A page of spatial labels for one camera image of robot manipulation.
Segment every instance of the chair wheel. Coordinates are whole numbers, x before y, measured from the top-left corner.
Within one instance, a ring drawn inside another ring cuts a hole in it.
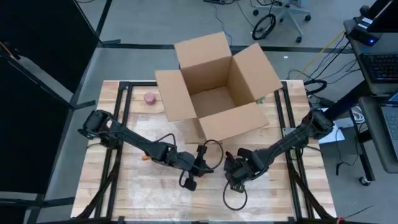
[[[363,186],[369,186],[369,185],[371,185],[371,182],[368,181],[368,180],[366,179],[366,177],[361,177],[361,178],[359,178],[359,183],[361,183]]]

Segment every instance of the gray floor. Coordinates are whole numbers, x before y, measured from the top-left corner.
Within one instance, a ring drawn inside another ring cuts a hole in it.
[[[106,0],[96,0],[81,4],[91,25],[95,28],[100,19]],[[303,42],[294,42],[297,33],[288,21],[277,24],[274,32],[259,43],[264,46],[288,47],[324,47],[341,30],[343,20],[359,13],[359,7],[369,4],[371,0],[308,0],[306,9],[311,10],[312,20],[300,22],[305,32]],[[256,19],[248,0],[240,1],[245,15],[252,21]],[[238,6],[217,6],[218,17],[224,21],[226,32],[233,36],[233,45],[249,45],[251,26],[239,11]],[[105,22],[101,40],[121,39],[128,44],[174,44],[180,40],[198,37],[221,31],[221,24],[215,19],[215,9],[201,0],[114,0]],[[268,59],[280,78],[287,78],[292,68],[303,69],[315,53],[266,52]],[[354,59],[351,54],[340,55],[321,77],[325,77]],[[318,65],[316,61],[307,72]],[[103,80],[153,80],[154,70],[178,68],[174,50],[133,50],[133,49],[97,49],[88,69],[79,102],[97,100]],[[344,72],[331,78],[337,80]],[[363,79],[361,72],[348,75],[338,83],[329,85],[319,93],[331,100],[338,100]],[[85,155],[87,140],[77,133],[77,129],[88,116],[91,108],[77,111],[73,115],[67,140],[63,146],[54,177],[51,181],[47,199],[75,196],[81,166]],[[353,130],[346,131],[347,140],[341,142],[345,161],[355,159],[355,140]],[[323,160],[329,184],[335,202],[337,214],[347,216],[369,205],[372,208],[360,213],[350,220],[373,223],[395,223],[394,215],[398,207],[398,175],[390,175],[382,169],[372,142],[366,144],[376,181],[369,187],[363,187],[358,177],[363,175],[360,161],[353,167],[343,166],[340,175],[335,175],[338,162],[336,144],[322,145]],[[72,206],[43,209],[40,222],[66,220]]]

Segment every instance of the black curtain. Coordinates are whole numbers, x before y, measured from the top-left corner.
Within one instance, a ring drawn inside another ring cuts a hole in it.
[[[0,40],[72,93],[99,41],[73,0],[1,1]]]
[[[0,191],[45,194],[68,108],[0,58]]]

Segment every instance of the wooden tabletop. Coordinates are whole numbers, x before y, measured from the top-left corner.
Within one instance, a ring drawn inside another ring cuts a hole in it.
[[[113,112],[118,85],[118,81],[103,83],[97,109]],[[298,125],[309,111],[304,85],[301,80],[289,80],[287,85],[295,123]],[[148,91],[156,96],[157,102],[154,105],[146,105],[144,102],[144,94]],[[285,123],[289,126],[282,91],[280,91],[280,95],[285,113]],[[124,95],[121,105],[124,105],[125,98]],[[240,147],[251,150],[265,148],[281,138],[274,94],[266,96],[260,105],[270,124],[222,141],[225,151],[236,155]],[[177,138],[178,151],[188,151],[193,155],[197,154],[198,144],[205,141],[195,120],[172,123],[167,121],[156,86],[133,88],[127,126],[152,141],[168,133],[174,133]],[[98,140],[92,140],[89,144],[96,142]],[[309,145],[319,148],[315,140],[310,140]],[[87,149],[71,217],[82,212],[97,192],[105,153],[106,149],[103,146],[93,146]],[[223,203],[222,193],[226,184],[223,172],[224,161],[213,174],[196,177],[197,189],[191,192],[178,185],[180,170],[164,167],[151,161],[142,161],[143,155],[141,150],[124,144],[113,220],[117,220],[118,216],[125,216],[126,220],[131,221],[253,222],[286,221],[287,217],[295,216],[284,155],[275,159],[267,173],[254,181],[245,183],[248,203],[244,209],[238,212],[226,208]],[[205,155],[209,166],[215,165],[220,156],[221,152],[218,147],[214,144],[209,145]],[[333,199],[320,152],[305,148],[303,163],[310,190],[326,211],[335,216]],[[102,216],[105,216],[106,213],[109,189],[105,195]],[[229,190],[226,194],[226,201],[232,207],[240,207],[244,202],[244,194]],[[300,194],[300,204],[303,216],[306,217],[307,212],[302,194]]]

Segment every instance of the cardboard box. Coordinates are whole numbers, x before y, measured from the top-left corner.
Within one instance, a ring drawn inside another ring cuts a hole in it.
[[[169,121],[199,119],[215,140],[269,124],[256,100],[282,85],[258,44],[232,56],[220,32],[174,46],[181,69],[155,71]]]

